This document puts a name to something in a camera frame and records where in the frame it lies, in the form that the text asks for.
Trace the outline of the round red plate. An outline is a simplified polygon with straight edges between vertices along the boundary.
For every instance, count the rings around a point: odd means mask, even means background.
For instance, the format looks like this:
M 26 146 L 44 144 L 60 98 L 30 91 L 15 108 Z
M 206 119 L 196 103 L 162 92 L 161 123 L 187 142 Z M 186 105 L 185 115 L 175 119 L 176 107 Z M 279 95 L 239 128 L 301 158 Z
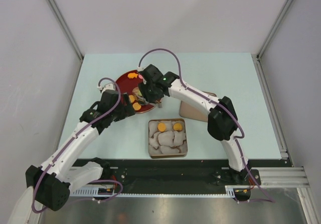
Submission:
M 134 79 L 129 79 L 127 77 L 127 75 L 129 73 L 136 73 L 138 74 L 137 78 L 134 78 Z M 128 71 L 124 74 L 122 74 L 117 80 L 116 80 L 116 83 L 118 84 L 118 86 L 120 87 L 120 90 L 121 90 L 121 93 L 126 93 L 128 96 L 129 95 L 134 95 L 135 98 L 136 98 L 136 101 L 137 102 L 137 96 L 140 95 L 142 96 L 139 88 L 138 88 L 138 84 L 139 83 L 142 83 L 143 82 L 143 79 L 140 79 L 139 77 L 139 73 L 137 70 L 131 70 L 131 71 Z M 137 114 L 142 114 L 142 113 L 146 113 L 152 109 L 154 109 L 156 107 L 152 106 L 152 105 L 142 105 L 141 106 L 141 109 L 138 110 L 138 111 L 135 111 Z

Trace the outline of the orange round cookie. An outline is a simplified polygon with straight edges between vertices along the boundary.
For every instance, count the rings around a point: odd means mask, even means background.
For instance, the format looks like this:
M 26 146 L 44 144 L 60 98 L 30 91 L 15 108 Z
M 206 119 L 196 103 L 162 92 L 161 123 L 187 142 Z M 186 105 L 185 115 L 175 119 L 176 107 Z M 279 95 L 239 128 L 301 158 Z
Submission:
M 136 98 L 134 95 L 129 95 L 128 97 L 131 103 L 134 103 L 136 101 Z
M 166 130 L 166 125 L 164 123 L 159 123 L 158 126 L 157 126 L 157 129 L 160 132 L 164 132 Z
M 183 126 L 182 126 L 182 124 L 180 124 L 180 123 L 175 123 L 175 124 L 173 125 L 173 129 L 174 129 L 175 131 L 182 131 L 182 130 L 183 130 Z
M 133 106 L 135 111 L 138 111 L 138 110 L 141 109 L 141 105 L 138 102 L 135 102 L 132 106 Z

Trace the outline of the gold tin lid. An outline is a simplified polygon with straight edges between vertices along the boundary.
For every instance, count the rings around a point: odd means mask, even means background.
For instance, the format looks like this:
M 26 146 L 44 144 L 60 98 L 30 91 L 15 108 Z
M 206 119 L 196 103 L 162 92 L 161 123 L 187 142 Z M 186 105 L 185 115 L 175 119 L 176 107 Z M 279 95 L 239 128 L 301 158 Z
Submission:
M 209 110 L 215 106 L 208 99 L 188 90 L 180 94 L 180 99 L 180 116 L 201 122 L 208 121 Z

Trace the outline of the metal tongs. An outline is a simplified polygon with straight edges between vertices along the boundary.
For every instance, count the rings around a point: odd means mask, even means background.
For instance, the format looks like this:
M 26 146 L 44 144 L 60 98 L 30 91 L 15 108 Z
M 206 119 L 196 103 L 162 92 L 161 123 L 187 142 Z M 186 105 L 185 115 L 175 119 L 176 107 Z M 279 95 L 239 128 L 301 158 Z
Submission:
M 137 102 L 140 105 L 152 105 L 152 106 L 157 107 L 157 108 L 162 108 L 163 107 L 163 104 L 162 104 L 161 101 L 148 102 L 143 96 L 140 96 L 140 95 L 137 96 Z

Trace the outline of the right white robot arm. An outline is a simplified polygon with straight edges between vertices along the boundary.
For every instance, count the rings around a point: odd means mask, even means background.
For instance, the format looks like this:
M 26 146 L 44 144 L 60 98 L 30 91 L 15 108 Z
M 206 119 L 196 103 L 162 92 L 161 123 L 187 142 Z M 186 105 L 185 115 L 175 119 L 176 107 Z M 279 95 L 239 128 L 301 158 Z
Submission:
M 221 142 L 232 170 L 231 178 L 236 184 L 244 184 L 249 179 L 248 159 L 244 155 L 239 140 L 245 137 L 244 130 L 230 98 L 217 98 L 198 90 L 183 81 L 180 74 L 161 71 L 150 64 L 138 67 L 142 78 L 138 88 L 143 98 L 155 103 L 164 96 L 178 99 L 196 108 L 207 116 L 207 131 L 211 137 Z

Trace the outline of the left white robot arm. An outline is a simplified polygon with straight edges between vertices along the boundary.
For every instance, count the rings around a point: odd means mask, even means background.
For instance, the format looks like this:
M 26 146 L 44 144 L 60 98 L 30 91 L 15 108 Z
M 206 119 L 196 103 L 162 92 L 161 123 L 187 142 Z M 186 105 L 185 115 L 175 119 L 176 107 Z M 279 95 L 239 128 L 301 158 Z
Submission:
M 44 209 L 57 211 L 65 205 L 72 192 L 86 184 L 117 184 L 111 178 L 110 164 L 97 157 L 74 173 L 69 170 L 87 146 L 112 122 L 134 114 L 127 93 L 103 91 L 101 99 L 82 114 L 68 140 L 39 167 L 31 165 L 26 170 L 27 187 L 33 188 L 32 202 L 41 203 Z

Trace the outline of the orange fish cookie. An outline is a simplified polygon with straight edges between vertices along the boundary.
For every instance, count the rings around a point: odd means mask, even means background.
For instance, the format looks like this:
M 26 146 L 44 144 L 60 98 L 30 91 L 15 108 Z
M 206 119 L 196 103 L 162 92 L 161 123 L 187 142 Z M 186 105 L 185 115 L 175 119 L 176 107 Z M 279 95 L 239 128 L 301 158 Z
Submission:
M 127 77 L 128 77 L 129 79 L 137 78 L 137 76 L 138 76 L 138 74 L 136 74 L 136 73 L 129 73 L 129 74 L 127 75 Z

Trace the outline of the gold square cookie tin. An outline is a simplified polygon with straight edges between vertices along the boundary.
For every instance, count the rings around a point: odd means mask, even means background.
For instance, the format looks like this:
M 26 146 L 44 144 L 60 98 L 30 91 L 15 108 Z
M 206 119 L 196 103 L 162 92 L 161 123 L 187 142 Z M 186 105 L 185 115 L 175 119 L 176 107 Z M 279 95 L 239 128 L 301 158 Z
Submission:
M 157 129 L 159 123 L 166 125 L 166 130 Z M 182 131 L 175 131 L 173 125 L 180 123 Z M 160 119 L 148 122 L 148 154 L 151 158 L 184 157 L 188 153 L 186 124 L 183 119 Z

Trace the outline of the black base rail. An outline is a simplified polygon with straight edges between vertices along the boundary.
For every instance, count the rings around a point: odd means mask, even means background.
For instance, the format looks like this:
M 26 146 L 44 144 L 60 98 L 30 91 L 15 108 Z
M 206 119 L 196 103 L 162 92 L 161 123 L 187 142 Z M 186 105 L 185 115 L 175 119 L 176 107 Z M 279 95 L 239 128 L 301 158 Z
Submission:
M 248 186 L 247 171 L 236 172 L 226 160 L 104 159 L 124 194 L 222 194 L 225 186 Z

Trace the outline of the left aluminium frame post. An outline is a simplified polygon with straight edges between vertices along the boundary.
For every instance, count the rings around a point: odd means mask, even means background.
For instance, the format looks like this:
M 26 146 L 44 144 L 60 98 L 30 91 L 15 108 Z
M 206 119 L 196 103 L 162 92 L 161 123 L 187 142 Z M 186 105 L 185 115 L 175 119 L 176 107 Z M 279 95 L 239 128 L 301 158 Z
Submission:
M 80 62 L 83 62 L 84 55 L 81 53 L 80 47 L 77 44 L 76 39 L 75 39 L 74 35 L 72 34 L 72 31 L 71 31 L 70 27 L 68 26 L 68 23 L 65 20 L 65 17 L 63 16 L 56 0 L 46 0 L 46 2 L 48 4 L 50 10 L 52 11 L 54 17 L 56 18 L 62 32 L 64 33 L 64 35 L 67 39 L 67 41 L 69 42 L 74 53 L 76 54 L 77 58 L 80 60 Z

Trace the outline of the aluminium frame post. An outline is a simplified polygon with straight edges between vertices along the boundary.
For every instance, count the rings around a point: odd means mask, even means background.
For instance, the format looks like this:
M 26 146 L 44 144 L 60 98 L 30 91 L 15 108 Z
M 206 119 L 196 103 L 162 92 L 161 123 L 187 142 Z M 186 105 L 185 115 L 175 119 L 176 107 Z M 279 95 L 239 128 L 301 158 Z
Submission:
M 267 48 L 271 44 L 273 38 L 275 37 L 278 29 L 280 28 L 282 22 L 285 20 L 288 12 L 290 11 L 292 5 L 294 4 L 295 0 L 285 0 L 280 12 L 278 13 L 268 35 L 266 36 L 262 46 L 260 47 L 258 53 L 256 54 L 256 58 L 260 60 L 264 53 L 266 52 Z
M 71 31 L 70 27 L 68 26 L 68 23 L 65 20 L 65 17 L 63 16 L 56 0 L 46 0 L 46 2 L 48 4 L 50 10 L 52 11 L 54 17 L 56 18 L 62 32 L 64 33 L 64 35 L 67 39 L 67 41 L 69 42 L 74 53 L 76 54 L 77 58 L 80 60 L 80 62 L 83 62 L 84 55 L 81 53 L 80 47 L 77 44 L 76 39 L 75 39 L 74 35 L 72 34 L 72 31 Z

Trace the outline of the right aluminium frame post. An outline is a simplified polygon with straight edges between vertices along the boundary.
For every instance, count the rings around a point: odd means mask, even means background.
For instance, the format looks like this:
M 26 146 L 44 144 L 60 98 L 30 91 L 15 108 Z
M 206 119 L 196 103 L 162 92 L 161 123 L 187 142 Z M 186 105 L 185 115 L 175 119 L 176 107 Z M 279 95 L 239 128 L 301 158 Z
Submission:
M 278 13 L 268 35 L 266 36 L 262 46 L 260 47 L 258 53 L 256 54 L 256 58 L 260 60 L 264 53 L 266 52 L 267 48 L 271 44 L 273 38 L 275 37 L 278 29 L 280 28 L 282 22 L 285 20 L 288 12 L 290 11 L 292 5 L 294 4 L 295 0 L 285 0 L 280 12 Z

